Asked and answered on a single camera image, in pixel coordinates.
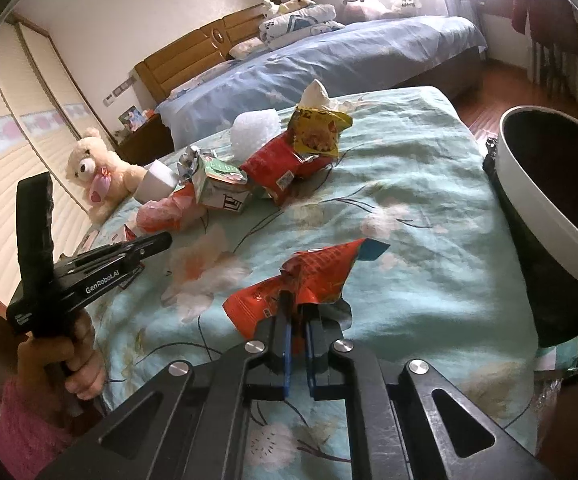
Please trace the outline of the pink sweater forearm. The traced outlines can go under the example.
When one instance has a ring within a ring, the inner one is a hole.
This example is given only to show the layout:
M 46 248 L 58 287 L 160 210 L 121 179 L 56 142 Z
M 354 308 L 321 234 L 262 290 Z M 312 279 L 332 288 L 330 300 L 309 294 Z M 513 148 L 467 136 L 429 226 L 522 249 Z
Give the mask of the pink sweater forearm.
M 35 479 L 73 443 L 72 434 L 25 406 L 14 378 L 6 381 L 0 404 L 0 461 L 13 479 Z

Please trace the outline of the person's left hand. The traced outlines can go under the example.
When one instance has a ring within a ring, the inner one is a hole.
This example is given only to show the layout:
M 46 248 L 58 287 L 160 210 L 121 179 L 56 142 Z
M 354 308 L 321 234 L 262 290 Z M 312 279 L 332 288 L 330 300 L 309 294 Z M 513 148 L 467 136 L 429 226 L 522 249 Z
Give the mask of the person's left hand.
M 26 400 L 49 401 L 62 392 L 88 401 L 106 381 L 103 357 L 95 348 L 95 329 L 80 311 L 71 333 L 57 338 L 31 337 L 18 347 L 16 388 Z

